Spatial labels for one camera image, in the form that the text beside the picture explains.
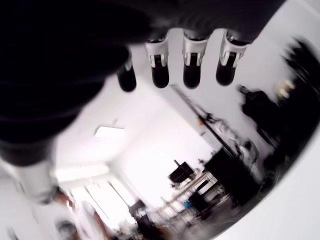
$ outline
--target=fluorescent light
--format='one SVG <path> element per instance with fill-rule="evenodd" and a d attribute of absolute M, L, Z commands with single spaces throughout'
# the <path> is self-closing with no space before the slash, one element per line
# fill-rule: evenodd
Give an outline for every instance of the fluorescent light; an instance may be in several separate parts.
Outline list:
<path fill-rule="evenodd" d="M 108 139 L 122 139 L 125 136 L 125 130 L 123 128 L 115 128 L 108 126 L 100 126 L 96 132 L 95 138 L 108 138 Z"/>

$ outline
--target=white shirt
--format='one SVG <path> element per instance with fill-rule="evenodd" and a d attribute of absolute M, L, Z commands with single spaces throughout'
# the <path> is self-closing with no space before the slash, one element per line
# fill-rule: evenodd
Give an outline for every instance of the white shirt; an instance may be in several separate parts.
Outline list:
<path fill-rule="evenodd" d="M 82 240 L 106 240 L 102 230 L 94 219 L 95 208 L 86 201 L 76 202 L 73 220 Z"/>

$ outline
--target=window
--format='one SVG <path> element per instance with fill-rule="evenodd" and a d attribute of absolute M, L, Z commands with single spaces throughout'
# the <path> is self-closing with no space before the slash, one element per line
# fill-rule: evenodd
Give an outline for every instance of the window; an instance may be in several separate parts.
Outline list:
<path fill-rule="evenodd" d="M 135 222 L 128 208 L 135 200 L 117 179 L 113 179 L 111 183 L 103 181 L 86 188 L 75 188 L 71 193 L 76 201 L 92 204 L 103 222 L 111 229 L 117 229 L 118 223 L 124 220 L 129 223 Z"/>

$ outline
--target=robotic hand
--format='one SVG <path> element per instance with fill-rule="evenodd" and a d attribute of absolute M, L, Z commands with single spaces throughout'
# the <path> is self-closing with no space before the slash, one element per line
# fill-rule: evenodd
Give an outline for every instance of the robotic hand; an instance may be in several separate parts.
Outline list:
<path fill-rule="evenodd" d="M 284 1 L 1 1 L 4 168 L 27 197 L 48 203 L 55 190 L 50 175 L 55 136 L 97 95 L 106 76 L 117 72 L 126 92 L 136 87 L 127 44 L 147 42 L 154 83 L 163 88 L 169 82 L 166 33 L 183 28 L 184 83 L 192 89 L 199 84 L 208 37 L 226 29 L 217 79 L 227 85 L 248 44 Z"/>

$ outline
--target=person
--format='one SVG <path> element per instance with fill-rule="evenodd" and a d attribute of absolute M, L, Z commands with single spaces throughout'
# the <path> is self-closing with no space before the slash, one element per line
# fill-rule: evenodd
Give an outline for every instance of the person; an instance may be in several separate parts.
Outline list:
<path fill-rule="evenodd" d="M 82 240 L 114 239 L 95 208 L 89 202 L 72 200 L 60 187 L 57 188 L 54 201 L 71 208 L 77 232 Z"/>

